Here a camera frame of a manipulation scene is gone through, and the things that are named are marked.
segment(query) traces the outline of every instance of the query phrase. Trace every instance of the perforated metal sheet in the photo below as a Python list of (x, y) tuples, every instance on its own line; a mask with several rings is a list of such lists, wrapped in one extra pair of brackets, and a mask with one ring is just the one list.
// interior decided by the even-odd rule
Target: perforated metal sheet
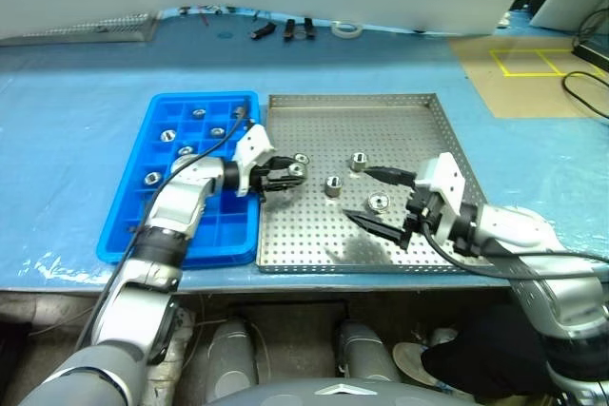
[(50, 43), (145, 42), (156, 30), (155, 13), (139, 13), (0, 40), (0, 47)]
[[(413, 235), (407, 252), (367, 234), (343, 209), (366, 209), (375, 191), (391, 199), (386, 222), (402, 226), (409, 188), (382, 184), (349, 169), (361, 151), (368, 165), (417, 171), (422, 161), (453, 153), (466, 180), (464, 199), (485, 198), (447, 122), (435, 94), (417, 95), (276, 95), (269, 100), (268, 131), (278, 154), (306, 154), (307, 181), (288, 192), (269, 193), (263, 205), (257, 263), (269, 273), (457, 271), (438, 256), (422, 236)], [(324, 194), (330, 175), (343, 178), (338, 199)], [(448, 242), (444, 249), (452, 253)], [(483, 261), (468, 259), (472, 264)]]

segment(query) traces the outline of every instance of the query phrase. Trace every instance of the blue table surface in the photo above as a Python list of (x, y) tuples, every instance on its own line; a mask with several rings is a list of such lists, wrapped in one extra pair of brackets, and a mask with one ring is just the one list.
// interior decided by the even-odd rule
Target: blue table surface
[[(245, 16), (163, 21), (150, 43), (0, 48), (0, 288), (99, 290), (95, 245), (157, 93), (438, 94), (487, 199), (540, 212), (569, 248), (609, 251), (609, 127), (496, 119), (440, 35), (319, 28), (314, 41), (252, 41)], [(230, 32), (231, 38), (220, 38)], [(553, 35), (518, 16), (499, 34)], [(470, 275), (270, 275), (254, 264), (187, 270), (184, 290), (469, 287)]]

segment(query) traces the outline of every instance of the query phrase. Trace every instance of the metal nut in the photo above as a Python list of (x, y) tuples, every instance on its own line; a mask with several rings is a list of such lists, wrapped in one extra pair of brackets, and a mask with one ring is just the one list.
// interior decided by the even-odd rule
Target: metal nut
[(355, 172), (360, 172), (365, 169), (367, 163), (368, 156), (366, 156), (363, 152), (354, 152), (351, 156), (349, 167)]
[(165, 143), (172, 142), (175, 139), (175, 130), (163, 130), (159, 138)]
[(303, 154), (302, 152), (297, 152), (296, 154), (294, 154), (294, 160), (305, 165), (309, 163), (308, 156), (306, 154)]
[(197, 108), (192, 110), (192, 117), (194, 119), (203, 119), (206, 117), (206, 111), (202, 108)]
[(295, 40), (304, 40), (306, 38), (306, 29), (304, 26), (296, 26), (293, 34)]
[(163, 179), (163, 175), (158, 171), (151, 171), (144, 177), (145, 185), (155, 185)]
[(223, 138), (225, 136), (225, 134), (226, 134), (225, 130), (221, 127), (213, 127), (209, 131), (209, 135), (211, 135), (214, 138)]
[(297, 178), (304, 178), (306, 176), (306, 165), (300, 164), (298, 162), (295, 164), (291, 164), (287, 168), (287, 174), (289, 176), (294, 176)]
[(182, 146), (178, 149), (178, 156), (186, 156), (187, 154), (192, 154), (194, 152), (194, 147), (192, 146)]
[(385, 192), (373, 192), (368, 196), (367, 204), (368, 208), (375, 213), (383, 213), (389, 209), (391, 199), (389, 199), (389, 196)]
[(328, 176), (325, 180), (324, 192), (331, 199), (336, 199), (343, 190), (343, 180), (338, 176)]

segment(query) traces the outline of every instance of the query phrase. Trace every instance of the person's foot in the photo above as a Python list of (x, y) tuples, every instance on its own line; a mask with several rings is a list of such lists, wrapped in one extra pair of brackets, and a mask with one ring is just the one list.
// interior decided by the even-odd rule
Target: person's foot
[(422, 344), (417, 344), (414, 342), (400, 342), (393, 346), (393, 361), (398, 368), (400, 368), (400, 371), (402, 371), (408, 377), (412, 377), (417, 382), (430, 387), (436, 387), (448, 395), (473, 401), (473, 395), (467, 394), (459, 389), (455, 389), (454, 387), (443, 383), (441, 380), (436, 379), (425, 371), (425, 368), (422, 366), (421, 362), (421, 354), (426, 350), (427, 346), (423, 346)]
[(429, 347), (450, 342), (456, 338), (458, 334), (459, 332), (454, 328), (437, 328), (431, 334), (431, 338), (429, 339)]

